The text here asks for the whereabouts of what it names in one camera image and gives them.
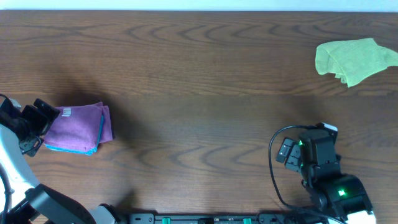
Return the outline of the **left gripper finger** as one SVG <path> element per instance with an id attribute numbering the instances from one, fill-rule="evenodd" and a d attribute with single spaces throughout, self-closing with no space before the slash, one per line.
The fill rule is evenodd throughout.
<path id="1" fill-rule="evenodd" d="M 34 157 L 37 151 L 40 149 L 43 139 L 40 137 L 35 137 L 30 141 L 20 143 L 20 150 L 22 155 L 28 155 L 29 157 Z"/>
<path id="2" fill-rule="evenodd" d="M 54 121 L 60 114 L 60 110 L 54 108 L 53 106 L 49 105 L 45 101 L 37 98 L 34 101 L 34 106 L 50 121 Z"/>

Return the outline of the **purple cloth with label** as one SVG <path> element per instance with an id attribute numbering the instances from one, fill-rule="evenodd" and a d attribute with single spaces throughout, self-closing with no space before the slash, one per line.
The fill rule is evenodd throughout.
<path id="1" fill-rule="evenodd" d="M 103 127 L 102 104 L 60 107 L 61 115 L 44 137 L 47 148 L 91 155 L 97 151 Z"/>

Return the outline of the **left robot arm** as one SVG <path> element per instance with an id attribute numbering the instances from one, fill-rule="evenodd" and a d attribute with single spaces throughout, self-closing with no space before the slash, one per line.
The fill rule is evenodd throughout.
<path id="1" fill-rule="evenodd" d="M 114 208 L 101 204 L 87 210 L 76 200 L 41 184 L 25 156 L 33 157 L 59 110 L 41 99 L 21 108 L 1 95 L 1 223 L 32 223 L 39 215 L 48 223 L 117 224 Z"/>

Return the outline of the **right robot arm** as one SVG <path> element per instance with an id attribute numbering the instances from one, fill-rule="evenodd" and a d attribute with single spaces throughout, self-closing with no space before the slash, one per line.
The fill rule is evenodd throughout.
<path id="1" fill-rule="evenodd" d="M 287 205 L 293 211 L 285 223 L 368 223 L 376 216 L 363 183 L 341 171 L 335 151 L 338 129 L 326 123 L 303 126 L 296 140 L 284 138 L 276 161 L 302 176 L 313 207 Z"/>

